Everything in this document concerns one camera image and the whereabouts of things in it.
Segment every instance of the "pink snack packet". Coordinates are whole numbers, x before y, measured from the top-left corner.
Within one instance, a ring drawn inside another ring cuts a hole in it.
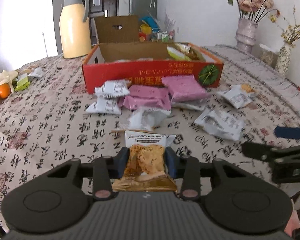
[[[136,110],[140,106],[171,110],[169,91],[167,88],[132,85],[130,94],[120,98],[118,105],[130,110]]]
[[[183,102],[211,97],[211,94],[194,79],[194,75],[163,77],[162,84],[169,89],[172,102]]]

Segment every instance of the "open box flap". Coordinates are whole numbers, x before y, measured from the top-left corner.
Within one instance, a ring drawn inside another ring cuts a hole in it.
[[[99,43],[139,41],[138,16],[94,18]]]

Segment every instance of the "yellow thermos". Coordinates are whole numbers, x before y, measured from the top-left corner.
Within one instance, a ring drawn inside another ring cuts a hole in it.
[[[89,0],[65,0],[60,16],[60,36],[64,58],[87,55],[91,51]]]

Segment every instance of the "snack packet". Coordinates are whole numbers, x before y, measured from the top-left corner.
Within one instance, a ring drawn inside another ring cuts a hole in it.
[[[171,111],[140,107],[128,118],[127,124],[121,124],[119,126],[119,130],[153,131],[154,128],[159,127],[161,122],[170,114]]]
[[[240,87],[233,87],[228,91],[219,91],[217,94],[228,101],[235,109],[245,107],[252,102],[249,95]]]
[[[241,130],[244,127],[244,121],[226,112],[211,110],[208,107],[194,123],[202,126],[208,134],[233,141],[240,139]]]
[[[125,138],[130,156],[122,178],[112,184],[113,190],[176,191],[175,182],[165,173],[167,135],[126,131]]]
[[[90,105],[87,114],[121,114],[121,109],[118,106],[117,99],[98,98],[96,102]]]
[[[127,80],[109,80],[102,87],[96,87],[94,93],[105,99],[124,97],[130,94],[127,83]]]
[[[119,100],[119,106],[136,110],[142,106],[169,111],[171,103],[167,88],[132,85],[130,94]]]
[[[162,84],[169,89],[172,102],[183,102],[211,97],[211,94],[194,79],[194,75],[163,77]]]
[[[200,99],[200,100],[185,101],[185,102],[171,102],[171,106],[173,108],[203,111],[204,108],[207,106],[207,100]]]

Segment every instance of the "cardboard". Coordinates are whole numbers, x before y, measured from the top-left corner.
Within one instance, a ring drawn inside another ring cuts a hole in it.
[[[94,18],[99,43],[139,41],[138,16]]]
[[[165,76],[194,75],[202,85],[202,75],[207,66],[218,73],[216,80],[206,87],[217,87],[221,77],[223,62],[215,55],[189,43],[199,53],[200,61],[176,61],[167,46],[173,43],[130,42],[103,43],[96,45],[85,57],[82,72],[89,94],[107,80],[128,79],[132,84],[162,86]]]

